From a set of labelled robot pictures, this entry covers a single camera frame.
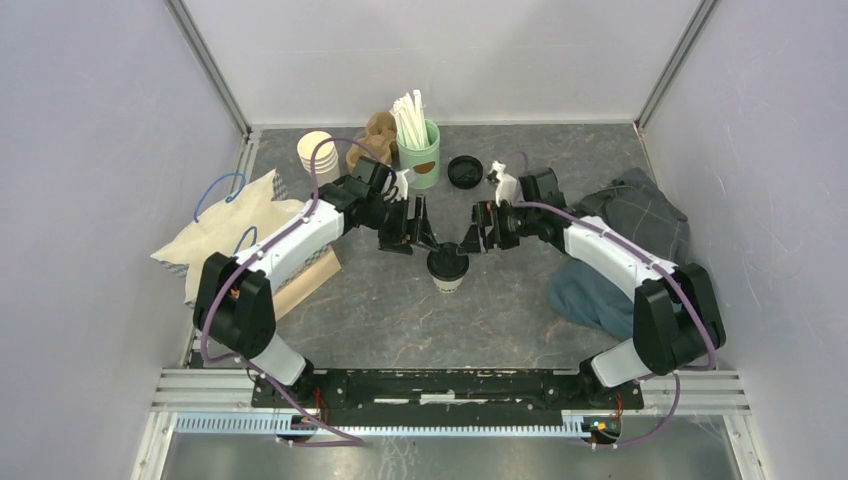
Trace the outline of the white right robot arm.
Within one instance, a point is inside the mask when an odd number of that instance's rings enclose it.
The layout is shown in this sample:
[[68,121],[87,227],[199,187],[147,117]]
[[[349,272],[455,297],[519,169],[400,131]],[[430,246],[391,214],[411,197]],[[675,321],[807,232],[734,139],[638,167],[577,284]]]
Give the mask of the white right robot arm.
[[494,162],[487,178],[494,197],[473,206],[469,230],[453,254],[507,250],[536,237],[587,264],[634,307],[631,337],[581,363],[577,392],[585,405],[606,406],[628,382],[715,368],[726,334],[703,267],[660,258],[601,217],[568,210],[550,168],[514,177]]

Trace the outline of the white paper coffee cup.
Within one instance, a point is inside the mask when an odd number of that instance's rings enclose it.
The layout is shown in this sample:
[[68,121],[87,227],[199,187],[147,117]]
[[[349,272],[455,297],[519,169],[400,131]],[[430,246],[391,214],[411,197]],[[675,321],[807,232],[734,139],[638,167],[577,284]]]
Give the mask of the white paper coffee cup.
[[442,293],[452,293],[455,292],[459,286],[461,285],[464,276],[453,275],[453,276],[440,276],[433,275],[433,282],[436,288]]

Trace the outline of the black plastic cup lid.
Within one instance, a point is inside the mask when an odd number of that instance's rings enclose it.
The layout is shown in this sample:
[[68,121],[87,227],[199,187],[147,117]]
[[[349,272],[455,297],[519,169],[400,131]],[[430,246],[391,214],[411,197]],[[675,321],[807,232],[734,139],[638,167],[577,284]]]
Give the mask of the black plastic cup lid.
[[455,242],[445,242],[439,245],[438,250],[428,254],[426,266],[434,279],[449,282],[466,275],[470,260],[467,255],[459,254],[458,248]]

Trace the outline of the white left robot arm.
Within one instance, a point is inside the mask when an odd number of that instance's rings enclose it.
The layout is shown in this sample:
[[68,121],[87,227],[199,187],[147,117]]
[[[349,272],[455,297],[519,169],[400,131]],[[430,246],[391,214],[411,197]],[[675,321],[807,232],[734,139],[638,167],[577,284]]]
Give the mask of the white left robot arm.
[[310,362],[277,332],[273,297],[305,262],[354,228],[378,234],[383,251],[410,255],[415,247],[438,244],[426,216],[426,199],[409,198],[413,169],[395,171],[362,158],[354,171],[314,192],[284,226],[231,256],[211,254],[204,262],[194,307],[194,324],[208,360],[214,340],[275,379],[275,392],[290,407],[314,394]]

